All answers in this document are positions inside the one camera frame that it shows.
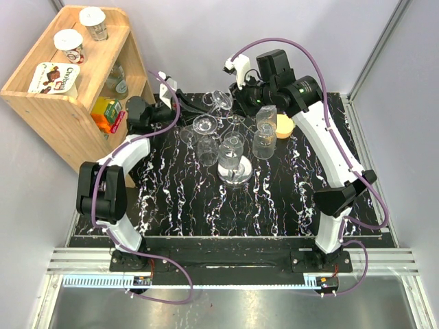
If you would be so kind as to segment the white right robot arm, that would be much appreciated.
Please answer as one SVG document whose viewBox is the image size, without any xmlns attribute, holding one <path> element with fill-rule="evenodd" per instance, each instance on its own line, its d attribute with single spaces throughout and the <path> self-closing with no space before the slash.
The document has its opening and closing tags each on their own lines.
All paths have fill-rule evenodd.
<svg viewBox="0 0 439 329">
<path fill-rule="evenodd" d="M 316 250 L 311 257 L 319 271 L 328 271 L 337 262 L 341 247 L 342 218 L 351 212 L 367 184 L 377 180 L 352 155 L 330 116 L 324 116 L 323 93 L 311 76 L 296 78 L 287 54 L 281 49 L 257 57 L 259 79 L 248 77 L 250 60 L 240 54 L 225 62 L 224 71 L 236 76 L 230 86 L 234 108 L 240 115 L 254 116 L 263 106 L 276 106 L 292 118 L 310 142 L 327 177 L 328 185 L 313 194 L 320 210 Z"/>
</svg>

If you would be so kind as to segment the patterned glass goblet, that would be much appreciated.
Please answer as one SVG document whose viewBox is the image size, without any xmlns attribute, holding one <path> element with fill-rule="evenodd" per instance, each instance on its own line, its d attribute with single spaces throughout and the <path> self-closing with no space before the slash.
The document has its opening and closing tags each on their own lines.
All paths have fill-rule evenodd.
<svg viewBox="0 0 439 329">
<path fill-rule="evenodd" d="M 256 114 L 257 129 L 261 130 L 263 125 L 270 125 L 275 132 L 277 129 L 277 108 L 274 105 L 263 106 Z"/>
</svg>

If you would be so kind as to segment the chrome wine glass rack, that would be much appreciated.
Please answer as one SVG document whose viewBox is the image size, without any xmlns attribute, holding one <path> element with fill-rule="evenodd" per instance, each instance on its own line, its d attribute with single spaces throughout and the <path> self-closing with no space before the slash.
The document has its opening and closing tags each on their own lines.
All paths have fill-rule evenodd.
<svg viewBox="0 0 439 329">
<path fill-rule="evenodd" d="M 245 128 L 251 133 L 254 131 L 244 123 L 243 116 L 233 112 L 233 98 L 229 94 L 214 90 L 204 94 L 202 101 L 211 108 L 209 114 L 214 114 L 216 119 L 223 119 L 228 123 L 219 136 L 218 176 L 229 186 L 244 185 L 251 178 L 253 171 L 250 160 L 244 156 L 246 139 L 239 128 Z"/>
</svg>

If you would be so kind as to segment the ribbed glass goblet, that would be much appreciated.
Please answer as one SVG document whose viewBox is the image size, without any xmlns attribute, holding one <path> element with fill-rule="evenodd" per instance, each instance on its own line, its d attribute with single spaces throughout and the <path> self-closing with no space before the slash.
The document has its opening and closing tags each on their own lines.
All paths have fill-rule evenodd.
<svg viewBox="0 0 439 329">
<path fill-rule="evenodd" d="M 213 166 L 218 159 L 219 145 L 211 136 L 203 136 L 197 144 L 196 155 L 201 165 Z"/>
</svg>

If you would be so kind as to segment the clear patterned short goblet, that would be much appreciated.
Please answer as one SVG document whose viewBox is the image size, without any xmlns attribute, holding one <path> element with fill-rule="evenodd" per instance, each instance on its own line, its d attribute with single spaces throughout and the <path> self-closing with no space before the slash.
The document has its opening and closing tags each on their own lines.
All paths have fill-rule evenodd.
<svg viewBox="0 0 439 329">
<path fill-rule="evenodd" d="M 226 136 L 219 146 L 219 165 L 225 169 L 237 169 L 244 153 L 244 138 L 241 134 Z"/>
</svg>

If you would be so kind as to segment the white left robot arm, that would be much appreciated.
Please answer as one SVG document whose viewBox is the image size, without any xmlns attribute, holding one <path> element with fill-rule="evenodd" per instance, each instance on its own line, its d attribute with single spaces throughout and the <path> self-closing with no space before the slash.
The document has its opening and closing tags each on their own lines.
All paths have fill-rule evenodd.
<svg viewBox="0 0 439 329">
<path fill-rule="evenodd" d="M 141 235 L 134 229 L 126 214 L 128 199 L 126 175 L 151 152 L 150 139 L 162 133 L 152 125 L 170 122 L 166 132 L 176 124 L 188 125 L 201 114 L 204 106 L 193 103 L 180 89 L 161 102 L 150 104 L 140 96 L 126 102 L 127 129 L 125 140 L 115 150 L 97 162 L 83 162 L 78 176 L 77 211 L 88 217 L 93 226 L 107 231 L 125 263 L 134 271 L 147 267 L 149 255 L 141 249 Z"/>
</svg>

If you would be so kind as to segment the clear smooth wine glass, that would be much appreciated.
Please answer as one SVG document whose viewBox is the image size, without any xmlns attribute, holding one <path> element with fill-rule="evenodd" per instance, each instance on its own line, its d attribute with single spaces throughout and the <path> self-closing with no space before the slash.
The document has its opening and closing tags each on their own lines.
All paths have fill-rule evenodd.
<svg viewBox="0 0 439 329">
<path fill-rule="evenodd" d="M 231 125 L 240 124 L 240 119 L 233 110 L 233 98 L 220 90 L 207 92 L 202 96 L 202 102 L 209 107 L 208 113 L 216 119 L 227 120 Z"/>
</svg>

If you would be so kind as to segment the frosted short goblet front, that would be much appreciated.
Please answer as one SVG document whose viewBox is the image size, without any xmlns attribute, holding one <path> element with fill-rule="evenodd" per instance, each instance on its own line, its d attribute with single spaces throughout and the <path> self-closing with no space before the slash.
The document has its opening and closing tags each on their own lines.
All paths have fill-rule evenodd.
<svg viewBox="0 0 439 329">
<path fill-rule="evenodd" d="M 276 147 L 276 133 L 269 123 L 261 123 L 254 133 L 252 143 L 253 155 L 262 160 L 267 160 L 274 155 Z"/>
</svg>

